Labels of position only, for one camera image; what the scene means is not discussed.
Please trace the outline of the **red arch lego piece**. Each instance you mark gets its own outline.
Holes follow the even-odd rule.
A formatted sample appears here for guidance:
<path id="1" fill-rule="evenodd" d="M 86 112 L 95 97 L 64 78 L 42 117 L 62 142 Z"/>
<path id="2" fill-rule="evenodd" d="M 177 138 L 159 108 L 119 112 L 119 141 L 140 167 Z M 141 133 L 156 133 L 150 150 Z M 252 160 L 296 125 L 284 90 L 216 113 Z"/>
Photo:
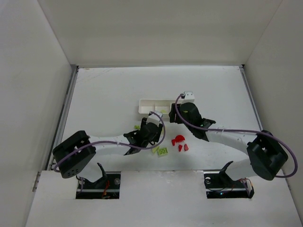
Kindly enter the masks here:
<path id="1" fill-rule="evenodd" d="M 177 135 L 174 139 L 171 140 L 172 146 L 175 146 L 177 143 L 182 143 L 185 141 L 185 137 L 183 135 Z"/>

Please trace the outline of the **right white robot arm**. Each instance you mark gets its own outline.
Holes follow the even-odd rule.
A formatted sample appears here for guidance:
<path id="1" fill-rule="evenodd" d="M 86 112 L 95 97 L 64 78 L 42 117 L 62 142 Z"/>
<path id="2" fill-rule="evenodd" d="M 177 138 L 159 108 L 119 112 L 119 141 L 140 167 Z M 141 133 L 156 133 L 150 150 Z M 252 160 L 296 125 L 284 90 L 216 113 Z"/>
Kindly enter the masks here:
<path id="1" fill-rule="evenodd" d="M 184 124 L 197 139 L 219 143 L 239 150 L 247 155 L 242 161 L 229 161 L 223 168 L 223 174 L 232 180 L 259 176 L 271 181 L 288 160 L 288 155 L 271 133 L 228 132 L 218 126 L 214 120 L 201 116 L 194 103 L 173 103 L 169 113 L 171 123 Z"/>

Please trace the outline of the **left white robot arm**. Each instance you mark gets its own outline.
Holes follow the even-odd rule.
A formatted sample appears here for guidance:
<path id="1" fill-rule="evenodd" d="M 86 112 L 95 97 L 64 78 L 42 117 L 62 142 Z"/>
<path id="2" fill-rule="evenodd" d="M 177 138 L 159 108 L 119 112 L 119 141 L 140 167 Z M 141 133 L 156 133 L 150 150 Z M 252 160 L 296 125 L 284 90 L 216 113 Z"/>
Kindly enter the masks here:
<path id="1" fill-rule="evenodd" d="M 142 118 L 138 130 L 119 136 L 94 137 L 81 130 L 53 149 L 56 161 L 53 170 L 60 173 L 63 179 L 76 176 L 99 186 L 106 180 L 106 173 L 101 164 L 102 156 L 129 156 L 142 150 L 153 149 L 164 141 L 165 133 L 162 113 L 157 111 Z"/>

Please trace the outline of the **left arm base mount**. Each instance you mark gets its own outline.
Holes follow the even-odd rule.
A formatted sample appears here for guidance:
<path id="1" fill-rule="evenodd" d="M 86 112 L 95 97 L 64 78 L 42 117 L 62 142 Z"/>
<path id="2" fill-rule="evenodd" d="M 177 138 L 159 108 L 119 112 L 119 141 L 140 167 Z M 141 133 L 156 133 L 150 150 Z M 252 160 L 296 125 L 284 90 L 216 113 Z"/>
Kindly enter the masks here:
<path id="1" fill-rule="evenodd" d="M 92 183 L 86 178 L 76 176 L 78 180 L 76 199 L 119 199 L 121 172 L 106 172 L 100 163 L 97 165 L 101 172 L 101 177 L 97 181 Z"/>

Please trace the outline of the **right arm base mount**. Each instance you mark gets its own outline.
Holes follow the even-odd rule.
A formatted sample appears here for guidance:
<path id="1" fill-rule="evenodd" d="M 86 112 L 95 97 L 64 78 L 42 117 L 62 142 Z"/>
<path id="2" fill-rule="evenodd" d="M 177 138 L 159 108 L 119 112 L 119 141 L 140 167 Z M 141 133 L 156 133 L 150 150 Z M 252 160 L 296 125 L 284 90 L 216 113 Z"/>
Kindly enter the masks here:
<path id="1" fill-rule="evenodd" d="M 254 187 L 248 178 L 231 179 L 226 170 L 232 164 L 228 162 L 220 170 L 204 171 L 204 184 L 208 199 L 252 199 Z"/>

